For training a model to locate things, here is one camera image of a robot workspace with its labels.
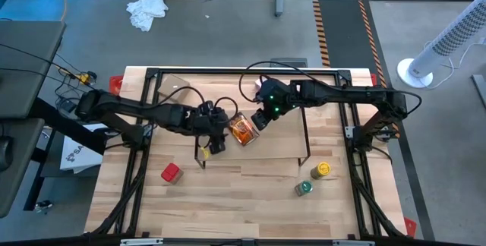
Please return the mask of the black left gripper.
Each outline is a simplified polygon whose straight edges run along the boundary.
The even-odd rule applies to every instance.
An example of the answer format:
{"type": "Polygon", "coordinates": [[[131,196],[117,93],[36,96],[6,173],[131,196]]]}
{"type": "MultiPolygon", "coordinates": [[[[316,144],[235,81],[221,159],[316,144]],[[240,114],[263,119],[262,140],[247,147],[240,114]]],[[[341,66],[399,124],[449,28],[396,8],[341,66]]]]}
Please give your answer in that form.
{"type": "Polygon", "coordinates": [[[208,100],[197,107],[192,130],[196,136],[211,136],[210,153],[217,154],[226,150],[223,131],[228,123],[229,117],[225,110],[208,100]]]}

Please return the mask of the brown spice packet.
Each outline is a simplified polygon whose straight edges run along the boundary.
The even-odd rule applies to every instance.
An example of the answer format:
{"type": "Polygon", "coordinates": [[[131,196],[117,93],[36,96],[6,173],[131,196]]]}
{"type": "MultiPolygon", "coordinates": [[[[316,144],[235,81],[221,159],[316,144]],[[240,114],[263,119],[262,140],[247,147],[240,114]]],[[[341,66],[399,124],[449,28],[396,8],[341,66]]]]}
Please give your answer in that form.
{"type": "Polygon", "coordinates": [[[229,120],[228,127],[232,135],[242,146],[252,143],[260,136],[242,112],[238,112],[229,120]]]}

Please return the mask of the red lid spice tin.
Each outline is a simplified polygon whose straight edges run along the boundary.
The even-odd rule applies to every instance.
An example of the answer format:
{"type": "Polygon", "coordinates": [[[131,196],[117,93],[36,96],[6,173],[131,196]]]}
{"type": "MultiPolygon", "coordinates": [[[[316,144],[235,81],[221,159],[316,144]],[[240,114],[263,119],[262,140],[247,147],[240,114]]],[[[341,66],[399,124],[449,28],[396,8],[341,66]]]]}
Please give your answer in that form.
{"type": "Polygon", "coordinates": [[[160,176],[164,181],[170,183],[171,185],[175,185],[183,176],[183,174],[183,170],[179,166],[171,162],[163,169],[160,176]]]}

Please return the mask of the yellow lid spice jar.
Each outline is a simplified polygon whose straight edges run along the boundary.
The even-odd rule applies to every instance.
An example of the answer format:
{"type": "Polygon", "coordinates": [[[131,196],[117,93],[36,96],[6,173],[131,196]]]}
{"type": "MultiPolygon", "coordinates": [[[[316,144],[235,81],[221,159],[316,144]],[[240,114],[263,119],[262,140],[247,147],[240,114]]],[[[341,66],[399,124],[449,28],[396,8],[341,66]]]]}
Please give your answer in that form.
{"type": "Polygon", "coordinates": [[[314,180],[321,179],[331,172],[331,167],[328,162],[319,162],[311,171],[310,175],[314,180]]]}

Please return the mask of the green lid spice jar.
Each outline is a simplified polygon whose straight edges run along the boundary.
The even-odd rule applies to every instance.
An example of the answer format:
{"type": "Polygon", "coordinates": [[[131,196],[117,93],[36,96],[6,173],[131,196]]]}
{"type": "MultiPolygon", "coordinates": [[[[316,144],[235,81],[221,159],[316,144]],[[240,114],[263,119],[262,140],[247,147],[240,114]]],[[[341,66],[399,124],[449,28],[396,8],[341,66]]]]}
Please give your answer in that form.
{"type": "Polygon", "coordinates": [[[294,190],[295,190],[295,193],[299,196],[299,197],[302,197],[306,194],[309,194],[313,191],[313,184],[308,181],[308,180],[304,180],[304,181],[301,181],[300,183],[298,183],[295,187],[294,187],[294,190]]]}

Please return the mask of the grey box device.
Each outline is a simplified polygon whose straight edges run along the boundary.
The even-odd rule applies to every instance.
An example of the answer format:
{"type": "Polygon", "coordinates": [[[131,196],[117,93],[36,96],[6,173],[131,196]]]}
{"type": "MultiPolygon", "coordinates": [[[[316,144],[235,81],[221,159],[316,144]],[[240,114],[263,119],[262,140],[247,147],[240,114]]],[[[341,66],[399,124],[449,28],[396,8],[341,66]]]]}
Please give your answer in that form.
{"type": "Polygon", "coordinates": [[[308,60],[306,58],[272,58],[270,61],[271,68],[285,68],[286,65],[296,68],[308,67],[308,60]]]}

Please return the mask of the small cardboard box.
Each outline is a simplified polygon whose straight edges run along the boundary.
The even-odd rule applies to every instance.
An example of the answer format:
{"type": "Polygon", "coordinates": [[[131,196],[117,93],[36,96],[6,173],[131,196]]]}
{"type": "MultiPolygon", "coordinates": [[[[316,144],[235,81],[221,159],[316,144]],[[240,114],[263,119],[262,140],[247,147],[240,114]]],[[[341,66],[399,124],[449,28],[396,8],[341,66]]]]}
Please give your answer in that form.
{"type": "Polygon", "coordinates": [[[162,103],[182,103],[188,95],[189,82],[174,74],[164,74],[157,89],[162,103]]]}

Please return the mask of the crumpled white cloth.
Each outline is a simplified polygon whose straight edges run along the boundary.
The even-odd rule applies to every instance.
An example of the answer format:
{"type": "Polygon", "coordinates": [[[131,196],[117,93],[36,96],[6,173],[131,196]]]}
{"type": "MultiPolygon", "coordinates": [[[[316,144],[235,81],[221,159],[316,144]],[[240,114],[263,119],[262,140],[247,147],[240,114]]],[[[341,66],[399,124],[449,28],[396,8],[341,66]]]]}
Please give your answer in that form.
{"type": "Polygon", "coordinates": [[[148,32],[155,18],[166,16],[169,7],[164,0],[137,0],[127,3],[126,11],[131,14],[130,22],[137,29],[148,32]]]}

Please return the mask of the black power adapter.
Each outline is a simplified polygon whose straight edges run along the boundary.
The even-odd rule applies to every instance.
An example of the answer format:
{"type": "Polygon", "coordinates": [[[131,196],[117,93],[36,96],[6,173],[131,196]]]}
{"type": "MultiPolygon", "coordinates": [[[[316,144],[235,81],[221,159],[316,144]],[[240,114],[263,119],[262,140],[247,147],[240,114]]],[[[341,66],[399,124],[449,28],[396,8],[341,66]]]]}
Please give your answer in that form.
{"type": "Polygon", "coordinates": [[[68,113],[72,113],[76,107],[77,105],[69,99],[65,99],[59,103],[59,108],[68,113]]]}

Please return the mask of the white tower fan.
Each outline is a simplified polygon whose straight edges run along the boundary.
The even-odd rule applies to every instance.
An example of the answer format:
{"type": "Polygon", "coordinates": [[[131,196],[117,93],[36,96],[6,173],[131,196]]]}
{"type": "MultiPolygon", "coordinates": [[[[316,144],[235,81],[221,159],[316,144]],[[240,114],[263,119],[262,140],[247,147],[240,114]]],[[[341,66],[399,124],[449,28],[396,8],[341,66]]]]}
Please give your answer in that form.
{"type": "Polygon", "coordinates": [[[434,89],[450,79],[456,67],[450,56],[486,27],[486,0],[474,0],[448,27],[429,42],[415,58],[404,58],[396,67],[400,80],[413,88],[434,89]],[[450,74],[431,86],[434,71],[449,62],[450,74]]]}

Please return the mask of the grey desk top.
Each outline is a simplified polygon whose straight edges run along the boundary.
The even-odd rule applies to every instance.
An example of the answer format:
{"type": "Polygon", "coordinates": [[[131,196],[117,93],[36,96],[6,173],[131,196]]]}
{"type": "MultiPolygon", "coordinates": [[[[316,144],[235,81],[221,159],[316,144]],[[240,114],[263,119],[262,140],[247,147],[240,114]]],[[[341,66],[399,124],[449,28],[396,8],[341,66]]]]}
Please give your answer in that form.
{"type": "Polygon", "coordinates": [[[2,137],[8,137],[10,143],[5,154],[12,158],[9,167],[0,167],[0,219],[8,215],[31,158],[43,162],[47,157],[47,152],[36,146],[43,126],[41,118],[0,121],[0,157],[3,157],[2,137]]]}
{"type": "Polygon", "coordinates": [[[60,21],[0,20],[0,118],[26,118],[58,50],[60,21]]]}

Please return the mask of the black computer mouse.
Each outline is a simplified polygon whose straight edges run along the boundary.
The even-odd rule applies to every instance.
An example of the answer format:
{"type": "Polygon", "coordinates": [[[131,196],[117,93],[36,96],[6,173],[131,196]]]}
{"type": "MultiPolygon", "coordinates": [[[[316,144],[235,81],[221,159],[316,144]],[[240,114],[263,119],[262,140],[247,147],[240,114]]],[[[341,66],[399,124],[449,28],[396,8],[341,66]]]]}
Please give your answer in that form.
{"type": "Polygon", "coordinates": [[[13,162],[13,138],[10,136],[0,137],[0,172],[6,170],[13,162]]]}

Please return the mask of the grey metal foot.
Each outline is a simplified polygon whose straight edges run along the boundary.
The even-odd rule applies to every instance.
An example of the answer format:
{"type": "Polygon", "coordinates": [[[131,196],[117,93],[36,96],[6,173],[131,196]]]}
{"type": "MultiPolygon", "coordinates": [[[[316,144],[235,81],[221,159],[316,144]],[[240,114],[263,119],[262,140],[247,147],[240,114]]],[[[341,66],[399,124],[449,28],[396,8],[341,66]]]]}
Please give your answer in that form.
{"type": "Polygon", "coordinates": [[[486,108],[486,80],[481,74],[473,74],[471,79],[475,85],[476,90],[478,91],[479,98],[486,108]]]}

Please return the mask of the silver metal bracket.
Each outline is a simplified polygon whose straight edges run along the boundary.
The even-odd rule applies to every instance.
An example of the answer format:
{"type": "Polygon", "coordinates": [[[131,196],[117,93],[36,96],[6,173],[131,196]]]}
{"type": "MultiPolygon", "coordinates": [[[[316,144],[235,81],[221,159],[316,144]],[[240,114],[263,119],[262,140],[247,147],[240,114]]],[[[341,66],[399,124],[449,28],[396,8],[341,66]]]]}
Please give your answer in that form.
{"type": "Polygon", "coordinates": [[[332,246],[376,246],[376,244],[373,241],[333,240],[332,246]]]}
{"type": "Polygon", "coordinates": [[[131,238],[122,239],[119,246],[161,246],[162,238],[131,238]]]}

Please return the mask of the black desk leg frame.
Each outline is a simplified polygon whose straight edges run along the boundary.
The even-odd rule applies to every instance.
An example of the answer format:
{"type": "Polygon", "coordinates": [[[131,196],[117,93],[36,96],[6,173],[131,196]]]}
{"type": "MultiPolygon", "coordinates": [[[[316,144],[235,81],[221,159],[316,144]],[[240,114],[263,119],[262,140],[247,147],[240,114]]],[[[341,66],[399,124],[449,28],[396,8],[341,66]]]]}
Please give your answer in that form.
{"type": "MultiPolygon", "coordinates": [[[[79,144],[82,144],[101,155],[103,155],[105,151],[107,139],[104,134],[96,134],[89,131],[76,121],[63,117],[55,107],[51,106],[40,98],[35,98],[33,105],[30,108],[28,117],[41,118],[49,127],[52,128],[52,132],[54,134],[59,132],[65,136],[69,136],[79,144]]],[[[41,150],[36,147],[33,151],[31,160],[38,162],[39,166],[37,168],[29,194],[27,195],[27,199],[24,203],[24,211],[33,211],[35,209],[37,198],[44,182],[42,171],[51,145],[52,140],[49,140],[46,150],[41,150]]]]}

